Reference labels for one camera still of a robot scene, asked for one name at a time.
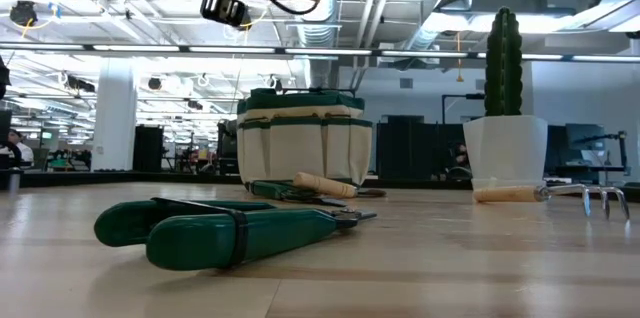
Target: wooden table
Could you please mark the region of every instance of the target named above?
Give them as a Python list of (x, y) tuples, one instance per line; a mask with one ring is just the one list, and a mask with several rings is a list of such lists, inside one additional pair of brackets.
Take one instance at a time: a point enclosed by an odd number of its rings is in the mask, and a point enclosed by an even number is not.
[(587, 219), (574, 198), (473, 205), (464, 191), (393, 190), (354, 202), (379, 218), (348, 234), (221, 273), (163, 271), (143, 247), (95, 240), (104, 209), (153, 196), (247, 199), (241, 186), (154, 183), (0, 196), (0, 317), (640, 315), (638, 229), (617, 204), (607, 222), (595, 201)]

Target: garden tool bag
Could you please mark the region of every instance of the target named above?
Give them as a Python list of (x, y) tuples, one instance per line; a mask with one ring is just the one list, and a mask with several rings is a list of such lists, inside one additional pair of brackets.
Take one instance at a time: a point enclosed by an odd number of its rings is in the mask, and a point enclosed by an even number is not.
[(335, 91), (251, 91), (238, 104), (242, 181), (291, 181), (304, 172), (359, 186), (371, 157), (372, 124), (359, 119), (363, 111), (363, 99)]

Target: metal tines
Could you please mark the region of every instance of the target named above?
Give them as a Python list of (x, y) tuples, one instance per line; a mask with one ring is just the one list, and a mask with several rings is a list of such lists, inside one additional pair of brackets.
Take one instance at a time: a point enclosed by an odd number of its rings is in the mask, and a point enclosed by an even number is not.
[(615, 187), (586, 186), (583, 184), (575, 184), (557, 187), (545, 187), (540, 193), (542, 195), (548, 196), (549, 198), (552, 196), (561, 196), (575, 193), (582, 194), (582, 205), (584, 206), (584, 214), (587, 217), (591, 215), (591, 201), (589, 198), (589, 194), (599, 193), (600, 198), (602, 199), (602, 210), (604, 211), (607, 219), (609, 219), (609, 213), (611, 211), (611, 209), (609, 208), (608, 195), (609, 193), (612, 193), (615, 194), (616, 197), (618, 197), (618, 202), (620, 202), (622, 213), (627, 218), (627, 220), (629, 220), (629, 205), (627, 204), (627, 199), (624, 197), (624, 193), (620, 189)]

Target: plant pot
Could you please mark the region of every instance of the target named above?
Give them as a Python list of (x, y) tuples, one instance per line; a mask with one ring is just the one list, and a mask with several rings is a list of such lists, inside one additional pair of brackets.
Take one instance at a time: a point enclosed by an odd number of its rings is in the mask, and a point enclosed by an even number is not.
[(547, 122), (534, 116), (485, 117), (464, 124), (473, 188), (544, 185)]

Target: green cactus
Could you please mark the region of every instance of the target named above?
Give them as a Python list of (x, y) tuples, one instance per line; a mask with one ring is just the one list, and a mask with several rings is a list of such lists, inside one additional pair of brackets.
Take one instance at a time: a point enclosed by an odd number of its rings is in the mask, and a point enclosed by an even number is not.
[(509, 8), (500, 9), (487, 40), (486, 116), (522, 114), (521, 46), (516, 15)]

